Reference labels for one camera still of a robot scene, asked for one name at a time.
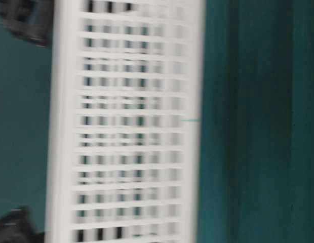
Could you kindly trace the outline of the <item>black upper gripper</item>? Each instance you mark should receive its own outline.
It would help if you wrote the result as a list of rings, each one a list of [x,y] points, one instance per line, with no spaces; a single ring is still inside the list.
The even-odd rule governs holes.
[[[52,1],[0,1],[0,22],[16,38],[46,47],[52,31]]]

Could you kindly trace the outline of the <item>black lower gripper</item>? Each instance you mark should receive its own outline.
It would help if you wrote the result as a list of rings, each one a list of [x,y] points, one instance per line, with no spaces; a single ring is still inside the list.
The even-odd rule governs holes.
[[[28,207],[12,209],[0,218],[0,243],[44,243],[45,233],[36,232]]]

